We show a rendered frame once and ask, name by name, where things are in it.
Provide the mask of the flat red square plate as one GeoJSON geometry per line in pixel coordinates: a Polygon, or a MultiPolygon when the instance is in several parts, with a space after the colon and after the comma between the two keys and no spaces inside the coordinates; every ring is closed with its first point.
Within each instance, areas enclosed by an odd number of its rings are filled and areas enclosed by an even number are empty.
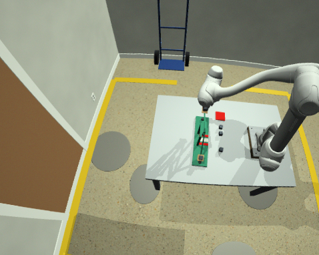
{"type": "Polygon", "coordinates": [[[225,113],[216,111],[216,120],[225,121],[225,113]]]}

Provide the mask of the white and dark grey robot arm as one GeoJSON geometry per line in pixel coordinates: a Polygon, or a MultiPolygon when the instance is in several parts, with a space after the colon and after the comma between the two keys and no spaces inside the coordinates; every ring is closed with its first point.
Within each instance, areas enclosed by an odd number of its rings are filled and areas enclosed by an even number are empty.
{"type": "Polygon", "coordinates": [[[266,81],[294,84],[289,108],[282,122],[270,124],[262,134],[256,132],[260,167],[267,172],[277,170],[286,153],[287,144],[306,116],[319,112],[319,64],[297,63],[269,69],[226,88],[220,87],[222,78],[223,69],[212,66],[198,93],[198,102],[202,107],[210,107],[224,97],[236,95],[266,81]]]}

